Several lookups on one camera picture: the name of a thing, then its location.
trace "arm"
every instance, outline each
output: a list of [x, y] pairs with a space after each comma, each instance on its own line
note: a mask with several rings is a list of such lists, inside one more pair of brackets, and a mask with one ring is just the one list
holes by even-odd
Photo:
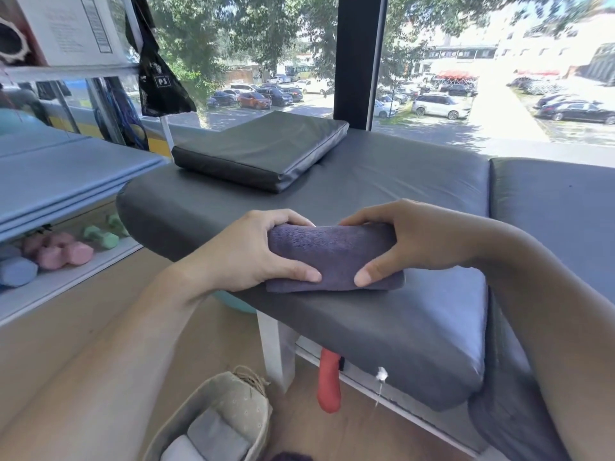
[[356, 277], [367, 285], [404, 268], [480, 269], [525, 349], [574, 461], [615, 450], [615, 306], [541, 243], [510, 225], [400, 200], [341, 224], [388, 222], [397, 244]]
[[158, 274], [8, 427], [0, 459], [134, 461], [175, 343], [204, 294], [275, 277], [320, 281], [269, 251], [267, 231], [285, 222], [312, 225], [290, 210], [251, 212]]

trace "stacked mat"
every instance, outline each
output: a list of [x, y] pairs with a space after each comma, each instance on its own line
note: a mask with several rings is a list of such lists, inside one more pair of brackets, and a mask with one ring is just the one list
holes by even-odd
[[0, 137], [0, 241], [117, 193], [168, 163], [160, 155], [54, 128]]

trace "orange car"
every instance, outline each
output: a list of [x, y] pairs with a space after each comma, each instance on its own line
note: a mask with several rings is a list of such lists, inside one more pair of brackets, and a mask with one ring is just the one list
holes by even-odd
[[239, 106], [241, 108], [249, 107], [262, 110], [271, 108], [271, 100], [258, 92], [247, 92], [239, 96]]

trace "exercise ball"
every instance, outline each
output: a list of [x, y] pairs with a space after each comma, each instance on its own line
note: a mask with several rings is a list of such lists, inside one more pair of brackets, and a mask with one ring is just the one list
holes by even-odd
[[241, 299], [237, 299], [233, 294], [229, 294], [226, 291], [216, 291], [213, 293], [214, 297], [221, 302], [224, 302], [228, 307], [247, 313], [256, 313], [254, 309], [247, 302], [243, 302]]
[[0, 108], [0, 136], [30, 132], [39, 127], [47, 125], [25, 111]]

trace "woven basket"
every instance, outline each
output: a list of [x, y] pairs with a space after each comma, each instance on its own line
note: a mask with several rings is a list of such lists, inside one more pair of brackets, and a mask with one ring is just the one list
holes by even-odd
[[211, 407], [251, 443], [243, 461], [257, 461], [269, 437], [272, 408], [265, 395], [265, 381], [243, 367], [216, 375], [197, 388], [154, 436], [143, 461], [160, 461], [168, 446]]

